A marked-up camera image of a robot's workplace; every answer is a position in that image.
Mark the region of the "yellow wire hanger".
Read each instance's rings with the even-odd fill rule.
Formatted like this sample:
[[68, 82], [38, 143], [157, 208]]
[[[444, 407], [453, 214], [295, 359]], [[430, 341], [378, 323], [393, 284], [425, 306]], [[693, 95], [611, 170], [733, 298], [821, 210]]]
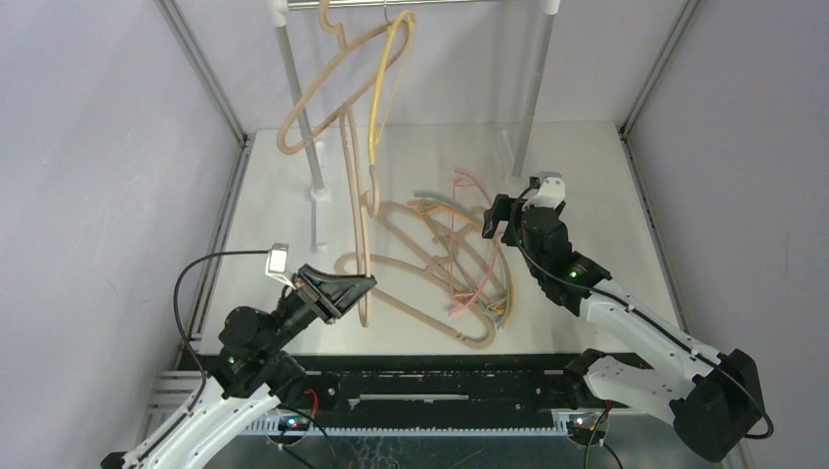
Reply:
[[376, 164], [377, 148], [389, 113], [386, 110], [383, 115], [380, 115], [387, 74], [395, 62], [407, 56], [415, 26], [416, 13], [411, 9], [406, 9], [390, 21], [385, 30], [385, 42], [380, 52], [378, 67], [374, 76], [369, 112], [368, 163], [370, 166]]

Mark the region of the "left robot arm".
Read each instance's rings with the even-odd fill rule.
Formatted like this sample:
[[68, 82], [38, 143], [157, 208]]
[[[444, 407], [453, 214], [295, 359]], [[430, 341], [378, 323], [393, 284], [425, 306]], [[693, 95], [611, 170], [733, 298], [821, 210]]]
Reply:
[[250, 423], [304, 398], [306, 371], [285, 349], [313, 322], [333, 324], [375, 287], [373, 276], [333, 275], [309, 265], [294, 274], [275, 310], [233, 309], [223, 347], [198, 386], [134, 448], [104, 457], [103, 468], [201, 468]]

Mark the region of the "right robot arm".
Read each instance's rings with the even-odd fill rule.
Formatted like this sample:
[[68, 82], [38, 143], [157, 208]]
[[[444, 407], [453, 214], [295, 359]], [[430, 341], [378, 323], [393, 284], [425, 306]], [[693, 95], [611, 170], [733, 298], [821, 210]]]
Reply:
[[532, 204], [500, 193], [484, 212], [482, 236], [505, 223], [502, 242], [517, 248], [544, 296], [573, 316], [611, 333], [646, 362], [638, 368], [587, 349], [565, 369], [566, 397], [640, 410], [671, 426], [698, 456], [720, 462], [742, 440], [768, 439], [756, 362], [695, 339], [643, 306], [602, 266], [576, 251], [560, 215], [563, 206]]

